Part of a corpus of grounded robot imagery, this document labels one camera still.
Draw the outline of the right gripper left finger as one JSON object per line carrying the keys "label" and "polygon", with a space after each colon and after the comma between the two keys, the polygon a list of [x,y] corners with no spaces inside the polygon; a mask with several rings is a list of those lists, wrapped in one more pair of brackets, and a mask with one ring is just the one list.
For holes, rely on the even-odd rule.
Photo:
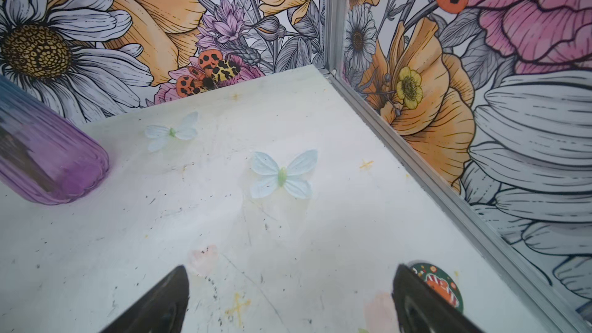
{"label": "right gripper left finger", "polygon": [[187,270],[179,265],[102,333],[181,332],[189,298]]}

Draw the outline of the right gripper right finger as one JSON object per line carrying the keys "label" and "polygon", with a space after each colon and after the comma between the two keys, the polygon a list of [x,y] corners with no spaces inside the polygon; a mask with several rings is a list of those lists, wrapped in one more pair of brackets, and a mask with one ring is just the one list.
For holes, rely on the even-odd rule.
{"label": "right gripper right finger", "polygon": [[483,332],[404,264],[396,269],[392,299],[401,332]]}

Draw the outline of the blue purple glass vase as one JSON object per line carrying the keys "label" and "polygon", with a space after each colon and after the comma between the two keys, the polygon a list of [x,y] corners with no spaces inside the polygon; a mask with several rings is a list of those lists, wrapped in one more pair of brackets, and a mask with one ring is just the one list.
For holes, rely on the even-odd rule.
{"label": "blue purple glass vase", "polygon": [[22,198],[67,204],[98,187],[108,153],[49,107],[1,78],[1,182]]}

